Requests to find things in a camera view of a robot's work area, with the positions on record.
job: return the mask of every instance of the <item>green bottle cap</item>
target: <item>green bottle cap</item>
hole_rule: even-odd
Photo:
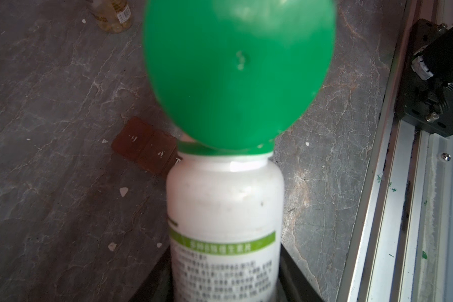
[[[273,140],[307,109],[332,57],[330,0],[149,0],[148,74],[164,111],[212,149]]]
[[[273,153],[275,143],[271,142],[260,144],[256,148],[247,149],[217,149],[207,147],[187,135],[183,135],[177,142],[178,152],[203,156],[238,156],[238,155],[259,155]]]

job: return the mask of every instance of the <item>barcode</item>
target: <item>barcode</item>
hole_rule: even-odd
[[[117,18],[119,19],[120,23],[126,22],[129,17],[131,16],[131,10],[129,9],[129,5],[126,5],[126,8],[117,14]]]

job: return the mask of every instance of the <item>bottle neck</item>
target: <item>bottle neck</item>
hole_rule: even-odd
[[[193,169],[217,172],[242,172],[260,169],[268,164],[272,153],[238,156],[201,156],[179,153],[185,165]]]

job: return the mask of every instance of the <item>glass jar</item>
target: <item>glass jar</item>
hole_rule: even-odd
[[[85,0],[97,25],[111,33],[120,33],[131,27],[131,9],[127,0]]]

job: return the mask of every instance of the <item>screw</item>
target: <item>screw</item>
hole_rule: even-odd
[[[440,116],[436,112],[431,112],[426,117],[426,121],[429,122],[429,123],[432,123],[432,122],[434,122],[435,120],[437,120],[439,118],[440,118]]]
[[[446,23],[441,23],[440,25],[438,25],[438,27],[436,27],[438,31],[445,31],[447,30],[448,28],[448,25],[446,25]]]
[[[448,153],[442,153],[441,154],[441,159],[443,161],[450,161],[451,160],[451,155],[449,155]]]

